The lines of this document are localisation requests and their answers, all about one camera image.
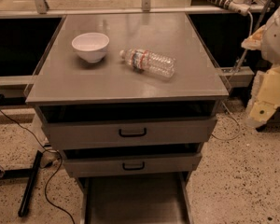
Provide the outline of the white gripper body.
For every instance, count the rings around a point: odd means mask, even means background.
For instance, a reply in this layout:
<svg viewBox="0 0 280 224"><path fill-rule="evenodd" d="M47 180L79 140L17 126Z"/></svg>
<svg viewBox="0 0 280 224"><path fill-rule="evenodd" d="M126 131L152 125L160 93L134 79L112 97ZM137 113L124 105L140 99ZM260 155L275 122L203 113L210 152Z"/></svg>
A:
<svg viewBox="0 0 280 224"><path fill-rule="evenodd" d="M264 26L261 55L270 63L280 64L280 6Z"/></svg>

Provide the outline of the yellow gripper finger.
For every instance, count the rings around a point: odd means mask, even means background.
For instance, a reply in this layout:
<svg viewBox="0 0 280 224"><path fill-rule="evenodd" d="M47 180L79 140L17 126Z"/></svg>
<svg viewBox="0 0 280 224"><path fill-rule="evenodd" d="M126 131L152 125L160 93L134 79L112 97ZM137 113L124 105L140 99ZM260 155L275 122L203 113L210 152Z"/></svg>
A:
<svg viewBox="0 0 280 224"><path fill-rule="evenodd" d="M280 107L280 65L258 71L254 77L245 123L253 128L265 125Z"/></svg>
<svg viewBox="0 0 280 224"><path fill-rule="evenodd" d="M265 30L265 26L262 25L258 30L250 35L248 38L246 38L241 46L244 49L249 49L249 50L261 50L261 42L262 42L262 37L263 33Z"/></svg>

